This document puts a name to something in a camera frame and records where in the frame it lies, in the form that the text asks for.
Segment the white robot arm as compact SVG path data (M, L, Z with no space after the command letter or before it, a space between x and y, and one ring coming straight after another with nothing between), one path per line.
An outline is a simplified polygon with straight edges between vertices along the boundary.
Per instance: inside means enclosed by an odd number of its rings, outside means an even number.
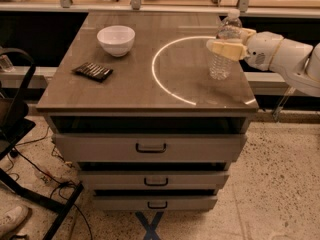
M244 60L252 68L278 73L289 86L320 97L319 45L243 28L240 38L209 39L206 46L212 54L231 61Z

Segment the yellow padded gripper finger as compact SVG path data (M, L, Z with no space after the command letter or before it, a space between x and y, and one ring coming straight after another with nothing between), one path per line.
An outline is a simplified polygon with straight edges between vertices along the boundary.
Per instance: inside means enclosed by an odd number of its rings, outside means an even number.
M255 35L257 33L256 30L254 29L250 29L250 28L242 28L241 29L241 40L243 44L246 44L248 39L251 38L253 35Z
M208 50L232 61L239 61L248 56L248 48L241 42L210 39L206 43Z

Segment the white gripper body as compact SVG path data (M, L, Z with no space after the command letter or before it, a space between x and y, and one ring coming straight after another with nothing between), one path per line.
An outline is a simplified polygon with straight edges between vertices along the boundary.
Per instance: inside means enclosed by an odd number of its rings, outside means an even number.
M268 31L254 34L247 41L249 56L245 62L252 68L267 71L283 39L282 35Z

